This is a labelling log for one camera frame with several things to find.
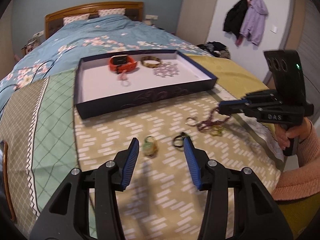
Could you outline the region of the right forearm pink sleeve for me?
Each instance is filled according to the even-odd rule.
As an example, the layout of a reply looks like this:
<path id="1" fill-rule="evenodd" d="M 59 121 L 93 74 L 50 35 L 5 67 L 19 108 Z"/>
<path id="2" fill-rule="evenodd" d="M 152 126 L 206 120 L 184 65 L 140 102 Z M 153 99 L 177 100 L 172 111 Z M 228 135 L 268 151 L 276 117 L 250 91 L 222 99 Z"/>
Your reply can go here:
<path id="1" fill-rule="evenodd" d="M 280 175 L 274 200 L 298 200 L 319 193 L 319 137 L 313 125 L 310 135 L 299 140 L 296 155 L 299 168 Z"/>

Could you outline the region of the right hand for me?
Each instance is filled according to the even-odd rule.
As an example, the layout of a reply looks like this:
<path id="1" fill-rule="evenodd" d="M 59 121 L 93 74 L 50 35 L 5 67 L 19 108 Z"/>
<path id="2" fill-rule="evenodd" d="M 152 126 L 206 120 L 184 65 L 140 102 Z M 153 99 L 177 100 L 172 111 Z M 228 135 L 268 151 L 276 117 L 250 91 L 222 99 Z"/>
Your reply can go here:
<path id="1" fill-rule="evenodd" d="M 274 124 L 276 139 L 282 150 L 290 147 L 290 139 L 298 138 L 300 141 L 305 140 L 311 133 L 312 122 L 305 117 L 300 126 L 289 129 L 282 128 L 279 124 Z"/>

